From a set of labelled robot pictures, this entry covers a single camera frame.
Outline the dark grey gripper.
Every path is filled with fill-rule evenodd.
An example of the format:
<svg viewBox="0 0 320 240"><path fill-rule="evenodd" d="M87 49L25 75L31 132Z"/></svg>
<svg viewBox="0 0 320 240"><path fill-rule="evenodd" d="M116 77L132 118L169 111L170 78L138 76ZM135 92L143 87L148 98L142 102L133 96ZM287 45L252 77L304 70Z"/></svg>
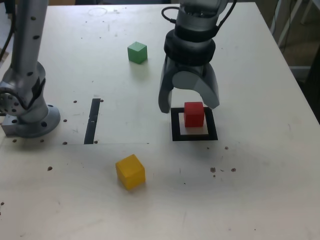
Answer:
<svg viewBox="0 0 320 240"><path fill-rule="evenodd" d="M170 112L174 87L197 92L203 103L211 109L220 105L216 75L209 63L190 66L175 62L166 56L158 94L158 105L162 113L168 114Z"/></svg>

